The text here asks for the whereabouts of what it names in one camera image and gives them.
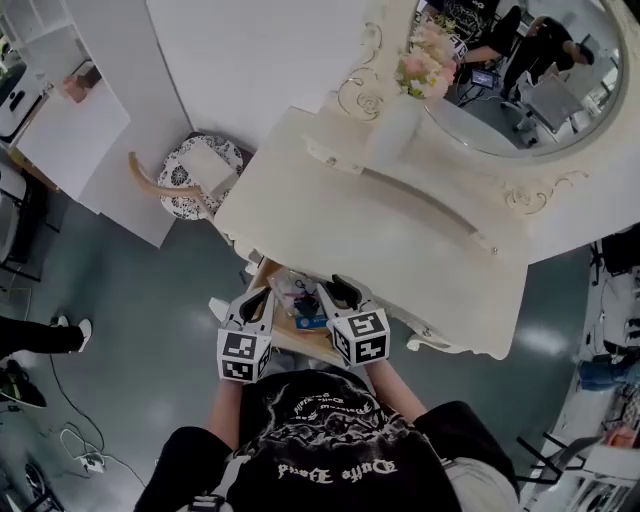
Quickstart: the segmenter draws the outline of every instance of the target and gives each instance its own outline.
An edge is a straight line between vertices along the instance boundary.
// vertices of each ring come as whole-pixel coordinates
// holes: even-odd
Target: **shelf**
[[[65,19],[65,20],[58,21],[55,24],[49,25],[46,28],[46,30],[43,30],[42,32],[37,33],[37,34],[35,34],[35,35],[23,40],[23,44],[27,45],[27,44],[33,43],[34,41],[40,39],[41,37],[49,35],[49,34],[55,32],[56,30],[60,30],[62,28],[68,27],[70,25],[71,25],[71,22],[69,20]]]
[[[72,24],[60,0],[10,0],[4,3],[2,15],[15,49]]]

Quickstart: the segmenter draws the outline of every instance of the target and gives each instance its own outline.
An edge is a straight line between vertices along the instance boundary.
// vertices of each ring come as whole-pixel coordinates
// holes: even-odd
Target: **black t-shirt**
[[[564,51],[565,41],[573,41],[567,29],[550,17],[546,17],[542,25],[538,28],[536,41],[540,45],[540,68],[547,70],[554,62],[559,71],[566,71],[573,67],[573,58]]]
[[[486,45],[501,55],[509,55],[520,23],[520,13],[518,11],[515,23],[512,22],[513,16],[509,16],[491,29],[499,3],[499,0],[431,0],[429,5],[455,21],[454,30],[469,50]]]
[[[459,512],[443,469],[458,457],[497,470],[510,493],[517,488],[510,460],[467,405],[442,405],[412,425],[346,372],[293,372],[246,386],[241,424],[234,453],[203,429],[176,431],[136,512],[210,511],[214,491],[236,512]]]

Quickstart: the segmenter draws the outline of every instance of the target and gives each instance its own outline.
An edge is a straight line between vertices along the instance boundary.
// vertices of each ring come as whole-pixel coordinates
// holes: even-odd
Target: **white wall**
[[[149,0],[197,128],[257,147],[289,106],[317,112],[359,54],[367,0]]]
[[[131,122],[102,159],[80,202],[153,245],[175,218],[141,191],[127,170],[136,151],[156,173],[190,125],[158,49],[144,0],[67,0],[78,33]]]

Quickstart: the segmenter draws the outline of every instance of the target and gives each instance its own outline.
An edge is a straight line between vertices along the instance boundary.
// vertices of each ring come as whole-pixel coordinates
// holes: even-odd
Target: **black shoe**
[[[29,382],[29,376],[12,359],[9,360],[5,369],[0,369],[0,396],[38,409],[47,406],[42,393]]]

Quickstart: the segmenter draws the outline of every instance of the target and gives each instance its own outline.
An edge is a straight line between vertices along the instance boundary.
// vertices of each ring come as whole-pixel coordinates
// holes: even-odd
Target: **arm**
[[[542,24],[544,23],[544,20],[546,19],[547,19],[546,16],[540,16],[535,20],[533,20],[533,23],[529,25],[529,30],[527,31],[527,37],[536,36],[538,34],[538,29],[542,26]]]
[[[239,448],[242,383],[221,379],[207,430],[232,450]]]
[[[500,57],[500,53],[488,46],[481,46],[475,50],[471,50],[464,57],[462,57],[462,63],[470,64],[471,62],[485,62],[487,60],[493,60]]]
[[[396,373],[389,361],[376,361],[365,366],[373,389],[380,400],[413,422],[427,409],[409,386]]]

